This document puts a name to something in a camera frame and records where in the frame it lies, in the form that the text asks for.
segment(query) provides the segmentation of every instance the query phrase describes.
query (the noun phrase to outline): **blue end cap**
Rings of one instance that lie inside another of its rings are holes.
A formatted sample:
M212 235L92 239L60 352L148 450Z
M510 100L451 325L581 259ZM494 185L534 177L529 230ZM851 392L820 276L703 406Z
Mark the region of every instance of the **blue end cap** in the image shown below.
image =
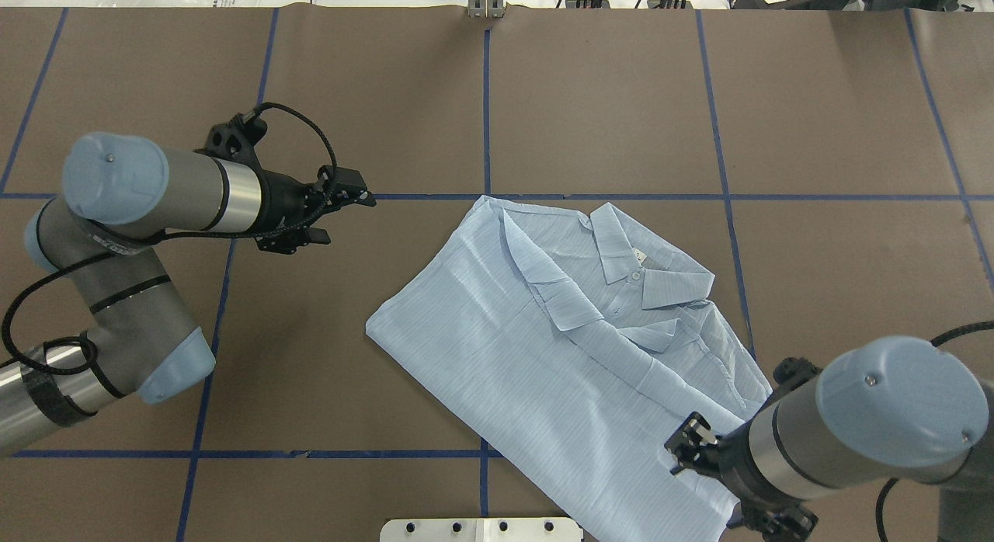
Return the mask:
M840 356L815 391L828 429L892 467L947 463L987 431L987 397L958 359L919 338L888 336Z
M138 387L145 404L158 404L199 383L214 371L214 354L198 326Z
M72 212L110 226L151 212L168 182L166 155L140 136L90 132L72 145L63 167L63 194Z
M24 249L28 251L28 256L31 256L35 265L42 267L47 273L54 273L57 272L57 267L45 256L45 252L42 251L42 245L38 242L38 220L39 217L42 217L42 210L45 210L45 206L42 206L35 213L35 217L32 217L31 221L28 221L28 227L24 228Z

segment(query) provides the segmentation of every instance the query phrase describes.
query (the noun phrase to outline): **silver metal cylinder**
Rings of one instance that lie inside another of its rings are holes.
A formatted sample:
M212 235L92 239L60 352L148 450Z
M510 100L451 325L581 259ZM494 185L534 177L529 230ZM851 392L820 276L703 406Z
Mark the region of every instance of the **silver metal cylinder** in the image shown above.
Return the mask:
M850 449L821 419L815 400L819 379L810 380L757 414L749 427L752 459L763 477L781 492L796 499L817 499L890 476L937 483L962 467L965 452L933 467L897 468Z
M45 358L40 358L39 353L29 352L27 355L53 367L71 368L84 363L82 351L75 346L50 349ZM68 397L71 401L71 403L69 401L61 403L75 405L79 411L82 411L78 419L85 419L87 415L95 414L104 405L116 400L113 394L103 387L92 370L75 375L53 376L52 380L57 393ZM15 363L0 369L0 457L10 456L16 450L29 446L61 427L40 410L39 402L36 400L39 398L38 394L32 396L30 384L29 369L21 364ZM57 408L50 410L50 412L57 411L59 411ZM74 412L75 408L70 405L68 411Z
M186 150L161 148L169 165L162 199L147 215L112 229L146 238L164 228L192 231L248 230L262 209L262 185L252 168Z

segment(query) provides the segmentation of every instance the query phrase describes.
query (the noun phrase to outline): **metal plate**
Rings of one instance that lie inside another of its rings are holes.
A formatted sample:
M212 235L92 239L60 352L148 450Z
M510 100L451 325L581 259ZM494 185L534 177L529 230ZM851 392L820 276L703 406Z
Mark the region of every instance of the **metal plate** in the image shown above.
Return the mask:
M394 519L380 542L582 542L583 529L567 517L518 519Z

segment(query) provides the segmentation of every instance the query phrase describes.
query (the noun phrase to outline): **black band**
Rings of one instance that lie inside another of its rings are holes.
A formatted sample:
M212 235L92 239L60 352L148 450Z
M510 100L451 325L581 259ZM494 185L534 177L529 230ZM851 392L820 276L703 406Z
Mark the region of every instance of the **black band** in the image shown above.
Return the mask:
M82 410L71 398L64 396L48 373L22 366L21 380L38 410L56 426L68 428L96 415L96 412Z
M126 290L118 291L117 294L100 299L100 301L97 301L96 304L90 305L89 312L96 315L97 312L107 309L109 306L116 304L118 301L123 301L123 299L132 297L132 295L135 294L141 294L142 291L146 291L150 287L156 287L157 285L167 283L168 281L171 281L169 276L167 276L167 274L162 274L162 276L156 276L154 279L145 280L143 283L134 284Z
M217 223L224 217L224 211L228 209L228 197L231 195L231 182L228 181L228 171L224 170L224 165L221 164L219 159L210 159L214 160L214 164L217 164L217 170L221 172L221 205L217 207L217 215L214 215L214 219L210 220L210 223L201 231L208 231L210 228L217 226Z
M797 472L799 476L806 479L806 481L813 483L813 485L820 485L823 488L827 489L838 489L838 488L832 488L832 486L830 485L824 485L824 483L816 481L816 479L814 478L811 478L811 476L806 474L805 471L802 471L801 468L798 466L798 464L796 464L794 460L792 460L791 456L787 454L787 451L784 449L784 442L780 440L780 429L777 428L777 412L780 412L780 405L777 405L777 407L773 409L773 441L777 443L777 450L780 451L780 456L784 458L786 464L790 464L791 468L793 468L794 471Z

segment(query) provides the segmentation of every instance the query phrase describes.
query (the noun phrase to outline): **shirt collar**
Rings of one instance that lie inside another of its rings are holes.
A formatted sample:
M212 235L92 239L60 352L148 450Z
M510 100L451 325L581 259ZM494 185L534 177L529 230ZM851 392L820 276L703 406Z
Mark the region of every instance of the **shirt collar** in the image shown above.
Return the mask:
M639 273L643 279L642 308L654 309L705 299L711 293L714 274L685 252L652 234L612 203L590 213L593 237L600 252L604 281L616 283ZM643 269L629 235L640 235L645 245L638 247L655 260L660 269Z
M579 285L518 227L510 212L501 210L500 220L511 259L533 294L542 299L558 330L572 330L604 319Z

